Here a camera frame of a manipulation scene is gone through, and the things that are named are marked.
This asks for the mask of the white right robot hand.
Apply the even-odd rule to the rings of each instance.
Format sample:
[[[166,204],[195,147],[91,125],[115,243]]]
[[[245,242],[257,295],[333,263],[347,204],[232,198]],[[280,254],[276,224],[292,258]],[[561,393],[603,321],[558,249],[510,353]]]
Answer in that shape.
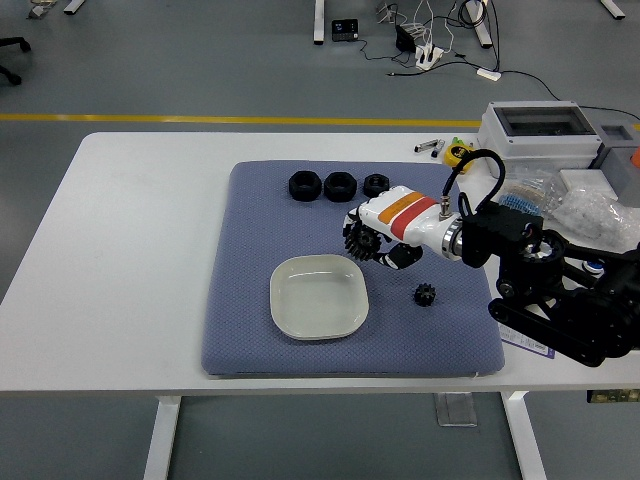
[[[441,202],[406,186],[396,186],[362,203],[344,219],[345,249],[359,261],[394,270],[407,268],[428,247],[435,254],[461,257],[460,215]]]

